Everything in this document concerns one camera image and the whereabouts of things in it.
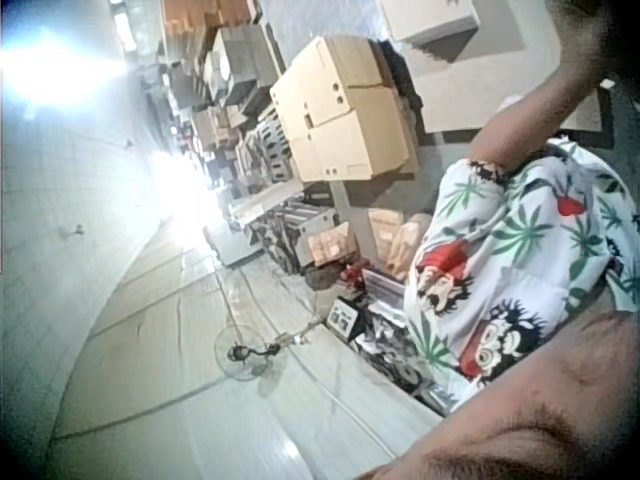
cartoon print shirt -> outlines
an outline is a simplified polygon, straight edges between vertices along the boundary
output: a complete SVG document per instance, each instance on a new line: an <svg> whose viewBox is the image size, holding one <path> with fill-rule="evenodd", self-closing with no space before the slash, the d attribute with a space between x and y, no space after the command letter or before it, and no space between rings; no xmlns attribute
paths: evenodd
<svg viewBox="0 0 640 480"><path fill-rule="evenodd" d="M440 186L405 293L409 331L460 405L538 348L606 279L637 312L639 217L618 175L577 144L507 177L461 160Z"/></svg>

floor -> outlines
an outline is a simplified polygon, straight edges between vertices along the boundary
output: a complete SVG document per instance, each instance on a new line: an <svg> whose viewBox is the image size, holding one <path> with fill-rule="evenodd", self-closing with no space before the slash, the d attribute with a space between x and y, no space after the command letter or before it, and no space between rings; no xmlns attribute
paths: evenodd
<svg viewBox="0 0 640 480"><path fill-rule="evenodd" d="M50 445L54 478L353 478L438 423L325 327L262 376L226 376L221 331L272 341L318 299L267 256L228 269L184 233L163 227L98 318Z"/></svg>
<svg viewBox="0 0 640 480"><path fill-rule="evenodd" d="M2 2L3 53L44 29L96 61L122 59L106 0ZM135 78L29 116L2 74L0 436L37 468L95 319L160 225L162 143Z"/></svg>

skin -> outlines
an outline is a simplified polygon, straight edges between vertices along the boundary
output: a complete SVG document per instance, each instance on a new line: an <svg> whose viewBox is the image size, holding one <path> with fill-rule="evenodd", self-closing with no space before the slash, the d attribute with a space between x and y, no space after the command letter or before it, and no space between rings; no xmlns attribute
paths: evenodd
<svg viewBox="0 0 640 480"><path fill-rule="evenodd" d="M562 62L546 82L497 114L471 158L520 167L612 67L608 3L556 2ZM639 415L636 315L614 312L605 288L587 310L500 376L404 456L360 478L375 480L575 478L610 466Z"/></svg>

stacked cardboard boxes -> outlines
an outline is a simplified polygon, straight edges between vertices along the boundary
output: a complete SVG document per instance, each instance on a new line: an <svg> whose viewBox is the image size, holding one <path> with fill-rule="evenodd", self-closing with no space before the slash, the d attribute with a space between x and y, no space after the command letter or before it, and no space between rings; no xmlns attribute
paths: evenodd
<svg viewBox="0 0 640 480"><path fill-rule="evenodd" d="M247 0L163 0L167 61L203 57L218 28L251 23L253 15Z"/></svg>
<svg viewBox="0 0 640 480"><path fill-rule="evenodd" d="M221 28L205 66L211 96L225 106L241 106L248 113L269 103L269 89L278 80L264 29L259 25Z"/></svg>
<svg viewBox="0 0 640 480"><path fill-rule="evenodd" d="M365 38L316 38L271 89L302 181L369 180L416 164L378 58Z"/></svg>
<svg viewBox="0 0 640 480"><path fill-rule="evenodd" d="M247 0L163 0L167 32L186 22L193 27L222 27L251 22Z"/></svg>
<svg viewBox="0 0 640 480"><path fill-rule="evenodd" d="M191 116L193 128L205 150L229 148L239 140L238 131L230 127L227 111L221 107L209 107Z"/></svg>

stacked goods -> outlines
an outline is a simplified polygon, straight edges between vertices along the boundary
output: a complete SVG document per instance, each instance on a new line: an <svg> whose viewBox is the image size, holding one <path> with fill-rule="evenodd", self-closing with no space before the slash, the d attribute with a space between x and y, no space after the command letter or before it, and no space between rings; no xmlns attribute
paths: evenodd
<svg viewBox="0 0 640 480"><path fill-rule="evenodd" d="M221 28L205 63L211 97L225 106L255 113L269 103L278 79L264 29L259 25Z"/></svg>
<svg viewBox="0 0 640 480"><path fill-rule="evenodd" d="M369 224L381 264L387 263L393 239L403 223L404 214L402 212L382 208L369 209Z"/></svg>
<svg viewBox="0 0 640 480"><path fill-rule="evenodd" d="M247 0L164 0L164 21L167 33L176 23L186 22L189 28L224 27L251 22Z"/></svg>
<svg viewBox="0 0 640 480"><path fill-rule="evenodd" d="M229 118L224 108L216 106L193 112L191 121L204 150L230 148L239 140L238 131L229 126Z"/></svg>
<svg viewBox="0 0 640 480"><path fill-rule="evenodd" d="M168 62L202 58L218 28L251 23L247 0L163 0Z"/></svg>
<svg viewBox="0 0 640 480"><path fill-rule="evenodd" d="M316 267L340 260L358 251L358 241L349 222L308 238Z"/></svg>
<svg viewBox="0 0 640 480"><path fill-rule="evenodd" d="M408 280L411 262L431 225L431 220L431 215L418 213L398 229L385 264L385 271L389 275L402 282Z"/></svg>
<svg viewBox="0 0 640 480"><path fill-rule="evenodd" d="M271 89L300 179L369 180L416 165L400 98L366 38L316 38Z"/></svg>

